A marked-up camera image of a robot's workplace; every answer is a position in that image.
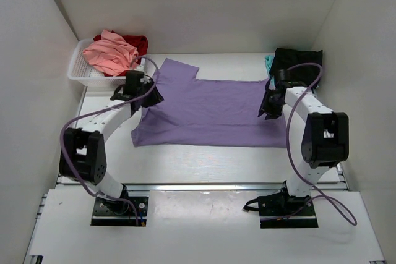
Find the purple t shirt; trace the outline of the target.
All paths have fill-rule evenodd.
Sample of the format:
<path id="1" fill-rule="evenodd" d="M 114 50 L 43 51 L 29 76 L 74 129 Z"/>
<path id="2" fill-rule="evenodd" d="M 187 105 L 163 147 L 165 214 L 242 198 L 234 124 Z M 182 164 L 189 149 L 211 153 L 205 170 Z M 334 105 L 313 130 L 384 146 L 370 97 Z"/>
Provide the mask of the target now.
<path id="1" fill-rule="evenodd" d="M 286 146 L 284 117 L 266 120 L 258 111 L 265 80 L 197 79 L 199 68 L 165 59 L 156 74 L 164 100 L 142 110 L 132 130 L 135 147 L 203 145 L 220 147 Z"/>

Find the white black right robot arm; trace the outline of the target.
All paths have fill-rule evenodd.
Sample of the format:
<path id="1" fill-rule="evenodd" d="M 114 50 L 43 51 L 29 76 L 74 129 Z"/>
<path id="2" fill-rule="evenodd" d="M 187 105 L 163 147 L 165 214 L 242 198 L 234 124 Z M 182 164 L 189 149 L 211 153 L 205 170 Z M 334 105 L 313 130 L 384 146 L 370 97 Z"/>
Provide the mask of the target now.
<path id="1" fill-rule="evenodd" d="M 245 212 L 258 211 L 266 221 L 286 220 L 313 207 L 312 190 L 331 168 L 349 155 L 349 119 L 344 112 L 335 112 L 322 104 L 311 87 L 301 82 L 281 80 L 274 87 L 266 86 L 259 115 L 267 120 L 282 115 L 283 107 L 291 107 L 305 124 L 301 141 L 302 162 L 292 164 L 294 175 L 271 195 L 248 201 Z"/>

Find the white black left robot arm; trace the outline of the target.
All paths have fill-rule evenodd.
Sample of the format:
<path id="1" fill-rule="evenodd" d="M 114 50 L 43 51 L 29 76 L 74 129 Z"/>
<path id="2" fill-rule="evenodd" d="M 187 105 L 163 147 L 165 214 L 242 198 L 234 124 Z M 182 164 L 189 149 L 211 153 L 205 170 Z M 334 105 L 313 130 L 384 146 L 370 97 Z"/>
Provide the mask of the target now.
<path id="1" fill-rule="evenodd" d="M 105 108 L 71 119 L 60 135 L 60 175 L 78 181 L 89 195 L 107 200 L 115 213 L 125 212 L 131 202 L 124 184 L 107 172 L 105 143 L 140 108 L 162 101 L 155 82 L 121 85 Z"/>

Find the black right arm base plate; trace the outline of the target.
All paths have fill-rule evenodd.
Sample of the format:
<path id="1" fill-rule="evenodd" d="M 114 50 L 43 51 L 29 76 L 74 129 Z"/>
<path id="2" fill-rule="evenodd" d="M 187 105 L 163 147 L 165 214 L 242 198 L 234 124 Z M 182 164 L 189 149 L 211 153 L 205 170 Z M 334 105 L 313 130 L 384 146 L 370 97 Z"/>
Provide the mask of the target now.
<path id="1" fill-rule="evenodd" d="M 316 212 L 309 199 L 310 196 L 296 198 L 279 192 L 249 200 L 243 210 L 259 213 L 261 229 L 318 228 Z"/>

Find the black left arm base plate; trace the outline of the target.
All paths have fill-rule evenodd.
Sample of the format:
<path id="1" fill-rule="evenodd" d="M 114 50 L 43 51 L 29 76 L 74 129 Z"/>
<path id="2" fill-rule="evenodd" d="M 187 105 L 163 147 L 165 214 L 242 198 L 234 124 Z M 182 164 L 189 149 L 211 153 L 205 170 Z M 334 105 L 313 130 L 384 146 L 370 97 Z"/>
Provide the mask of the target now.
<path id="1" fill-rule="evenodd" d="M 129 203 L 114 202 L 97 197 L 93 205 L 90 224 L 92 226 L 146 227 L 149 208 L 148 192 L 129 192 Z"/>

